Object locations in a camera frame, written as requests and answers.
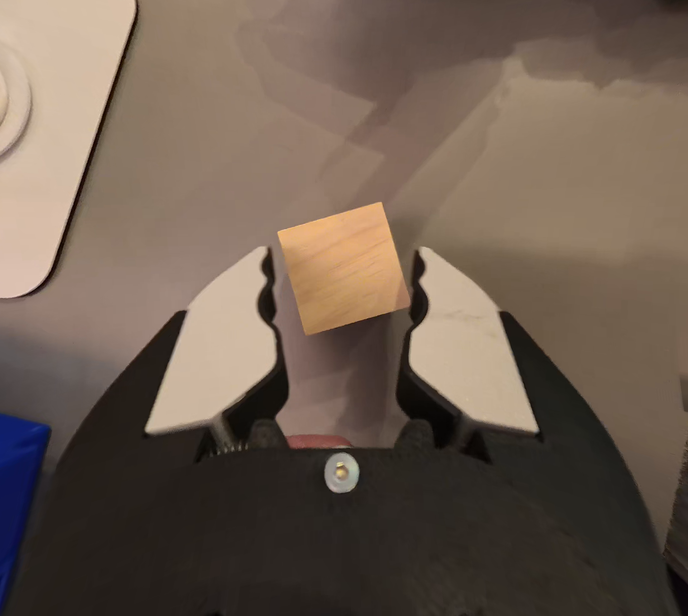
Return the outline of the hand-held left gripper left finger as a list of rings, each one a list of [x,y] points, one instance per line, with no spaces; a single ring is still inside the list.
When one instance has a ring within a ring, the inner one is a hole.
[[[258,421],[286,404],[289,381],[269,247],[259,246],[188,305],[144,433],[204,428],[217,452],[248,448]]]

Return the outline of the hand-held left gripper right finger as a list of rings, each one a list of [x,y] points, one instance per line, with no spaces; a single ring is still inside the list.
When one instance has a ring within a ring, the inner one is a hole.
[[[539,443],[540,426],[490,295],[425,246],[414,254],[411,291],[397,380],[408,420],[424,423],[439,450],[465,451],[488,436]]]

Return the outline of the small yellowish wooden cube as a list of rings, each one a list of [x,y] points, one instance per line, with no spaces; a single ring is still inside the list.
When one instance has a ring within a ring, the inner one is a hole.
[[[306,336],[409,308],[381,202],[278,232]]]

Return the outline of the blue plastic bin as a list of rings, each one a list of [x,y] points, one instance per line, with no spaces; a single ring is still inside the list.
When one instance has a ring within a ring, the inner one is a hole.
[[[1,414],[2,608],[10,592],[50,435],[46,424]]]

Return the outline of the person's left hand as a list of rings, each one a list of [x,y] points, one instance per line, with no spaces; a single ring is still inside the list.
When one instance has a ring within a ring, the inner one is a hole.
[[[344,437],[327,434],[295,434],[287,436],[291,449],[346,449],[352,444]]]

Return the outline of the person's grey sweater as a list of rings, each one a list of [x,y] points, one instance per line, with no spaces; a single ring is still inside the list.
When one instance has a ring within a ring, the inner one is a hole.
[[[669,567],[687,583],[687,442],[684,445],[663,553]]]

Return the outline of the wooden document stand white legs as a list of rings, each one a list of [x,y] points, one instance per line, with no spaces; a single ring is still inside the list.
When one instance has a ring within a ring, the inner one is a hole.
[[[1,0],[1,299],[52,273],[136,0]]]

